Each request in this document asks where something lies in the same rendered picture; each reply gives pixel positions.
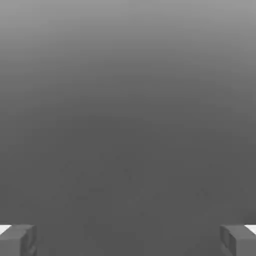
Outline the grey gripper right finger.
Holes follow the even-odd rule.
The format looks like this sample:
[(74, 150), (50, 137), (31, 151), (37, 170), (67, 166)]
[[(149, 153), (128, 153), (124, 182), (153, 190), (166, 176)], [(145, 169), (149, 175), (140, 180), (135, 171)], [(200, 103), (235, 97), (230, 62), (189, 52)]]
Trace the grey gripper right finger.
[(256, 224), (221, 225), (219, 235), (224, 256), (256, 256)]

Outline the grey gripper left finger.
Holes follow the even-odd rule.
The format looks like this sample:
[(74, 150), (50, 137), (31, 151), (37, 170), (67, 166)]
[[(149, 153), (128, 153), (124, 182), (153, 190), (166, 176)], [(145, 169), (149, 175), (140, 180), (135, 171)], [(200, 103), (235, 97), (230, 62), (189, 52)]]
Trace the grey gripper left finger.
[(38, 256), (37, 226), (11, 225), (0, 235), (0, 256)]

